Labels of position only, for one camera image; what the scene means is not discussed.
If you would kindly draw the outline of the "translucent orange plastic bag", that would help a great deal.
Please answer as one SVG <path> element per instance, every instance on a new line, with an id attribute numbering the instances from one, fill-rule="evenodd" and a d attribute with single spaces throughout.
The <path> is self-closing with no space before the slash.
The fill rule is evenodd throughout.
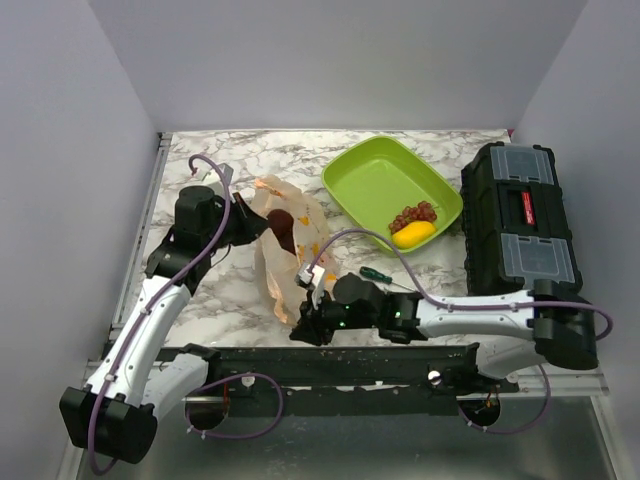
<path id="1" fill-rule="evenodd" d="M 321 204 L 294 185 L 274 175 L 257 179 L 254 185 L 250 208 L 268 220 L 256 244 L 257 279 L 269 308 L 281 323 L 293 327 L 306 299 L 295 276 L 329 239 L 328 222 Z"/>

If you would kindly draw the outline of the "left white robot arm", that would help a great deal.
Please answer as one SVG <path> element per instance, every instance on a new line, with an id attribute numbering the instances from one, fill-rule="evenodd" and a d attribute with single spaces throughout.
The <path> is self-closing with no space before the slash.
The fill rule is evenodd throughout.
<path id="1" fill-rule="evenodd" d="M 177 356 L 164 386 L 148 378 L 164 340 L 220 248 L 248 245 L 268 228 L 238 193 L 218 195 L 207 186 L 182 189 L 174 223 L 149 255 L 135 309 L 82 388 L 67 388 L 59 409 L 71 443 L 114 461 L 139 463 L 162 417 L 161 403 L 180 392 L 214 393 L 222 380 L 213 352 L 190 346 Z"/>

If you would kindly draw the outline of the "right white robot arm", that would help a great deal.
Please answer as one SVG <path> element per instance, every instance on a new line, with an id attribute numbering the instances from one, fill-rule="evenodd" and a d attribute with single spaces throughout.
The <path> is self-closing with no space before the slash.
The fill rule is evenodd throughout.
<path id="1" fill-rule="evenodd" d="M 462 384 L 474 392 L 541 363 L 575 371 L 599 364 L 591 304 L 551 280 L 494 296 L 428 300 L 418 292 L 384 291 L 348 274 L 330 293 L 309 285 L 289 337 L 324 346 L 338 330 L 372 328 L 397 344 L 450 335 L 491 337 L 459 370 Z"/>

